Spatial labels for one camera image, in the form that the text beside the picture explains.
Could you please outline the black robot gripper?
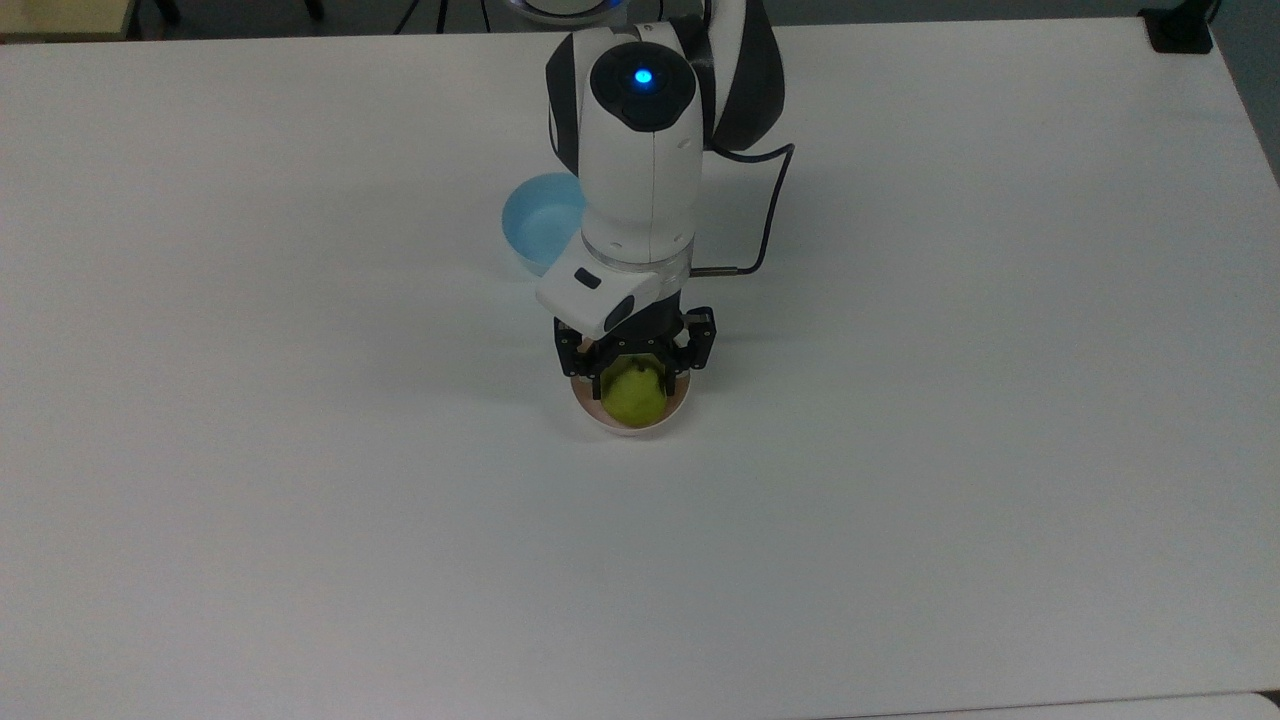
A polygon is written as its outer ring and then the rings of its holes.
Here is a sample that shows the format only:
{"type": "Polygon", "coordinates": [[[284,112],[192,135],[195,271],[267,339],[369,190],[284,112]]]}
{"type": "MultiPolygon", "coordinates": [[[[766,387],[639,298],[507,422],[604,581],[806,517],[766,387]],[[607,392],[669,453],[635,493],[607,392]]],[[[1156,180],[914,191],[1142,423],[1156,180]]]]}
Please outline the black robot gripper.
{"type": "Polygon", "coordinates": [[[660,365],[662,389],[673,397],[678,378],[705,368],[717,336],[710,307],[685,313],[680,302],[680,296],[669,296],[641,307],[628,296],[605,315],[599,337],[557,318],[554,347],[562,374],[589,384],[590,397],[600,401],[605,363],[650,356],[660,365]]]}

